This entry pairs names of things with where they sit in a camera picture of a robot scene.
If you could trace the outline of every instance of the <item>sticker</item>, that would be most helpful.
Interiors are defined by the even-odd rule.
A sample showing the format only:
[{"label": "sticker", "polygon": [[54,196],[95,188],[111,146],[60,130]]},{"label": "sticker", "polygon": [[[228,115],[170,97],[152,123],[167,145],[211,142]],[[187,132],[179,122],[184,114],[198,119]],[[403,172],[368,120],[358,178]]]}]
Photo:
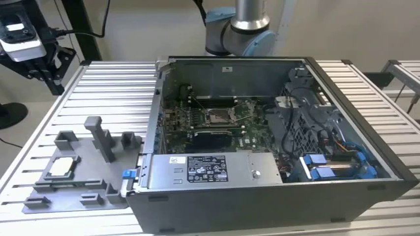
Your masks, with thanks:
[{"label": "sticker", "polygon": [[234,71],[234,67],[231,67],[231,66],[224,66],[222,68],[222,72],[232,72],[232,71]]},{"label": "sticker", "polygon": [[187,156],[172,156],[170,158],[170,164],[186,164]]},{"label": "sticker", "polygon": [[188,156],[187,179],[191,183],[227,182],[226,156]]}]

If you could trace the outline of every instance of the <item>motherboard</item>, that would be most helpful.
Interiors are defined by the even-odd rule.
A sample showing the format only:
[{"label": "motherboard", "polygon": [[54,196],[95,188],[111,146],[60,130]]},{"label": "motherboard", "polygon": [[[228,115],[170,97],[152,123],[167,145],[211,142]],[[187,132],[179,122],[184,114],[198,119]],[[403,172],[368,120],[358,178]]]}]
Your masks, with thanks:
[{"label": "motherboard", "polygon": [[164,109],[168,153],[279,153],[258,99],[200,99],[190,96]]}]

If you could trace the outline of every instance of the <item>motherboard chip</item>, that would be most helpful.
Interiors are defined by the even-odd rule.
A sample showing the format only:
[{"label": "motherboard chip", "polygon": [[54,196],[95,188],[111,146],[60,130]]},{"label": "motherboard chip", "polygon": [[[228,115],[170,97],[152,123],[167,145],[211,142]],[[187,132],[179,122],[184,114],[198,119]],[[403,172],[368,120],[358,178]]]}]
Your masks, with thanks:
[{"label": "motherboard chip", "polygon": [[230,123],[231,117],[227,109],[208,109],[210,123]]}]

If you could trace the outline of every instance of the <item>aluminum table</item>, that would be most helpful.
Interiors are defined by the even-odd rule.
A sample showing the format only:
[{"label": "aluminum table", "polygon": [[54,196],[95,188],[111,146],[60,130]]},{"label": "aluminum table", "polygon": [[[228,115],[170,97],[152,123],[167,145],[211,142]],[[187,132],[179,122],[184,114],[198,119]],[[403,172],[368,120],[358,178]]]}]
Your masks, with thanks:
[{"label": "aluminum table", "polygon": [[[319,64],[420,178],[419,124],[355,65],[340,60]],[[114,135],[134,131],[146,136],[155,73],[154,62],[98,61],[78,69],[66,93],[0,179],[0,235],[144,235],[130,208],[43,214],[23,214],[22,208],[55,151],[54,139],[60,130],[74,130],[79,137],[88,137],[84,120],[98,115]],[[396,201],[374,205],[354,222],[187,235],[420,235],[420,185]]]}]

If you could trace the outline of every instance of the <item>power supply label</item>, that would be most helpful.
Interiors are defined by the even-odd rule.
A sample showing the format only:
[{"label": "power supply label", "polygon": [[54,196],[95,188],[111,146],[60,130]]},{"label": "power supply label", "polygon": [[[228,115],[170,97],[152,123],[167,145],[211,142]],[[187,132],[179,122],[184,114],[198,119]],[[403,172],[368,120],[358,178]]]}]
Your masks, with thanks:
[{"label": "power supply label", "polygon": [[228,167],[226,156],[190,156],[188,182],[227,182]]}]

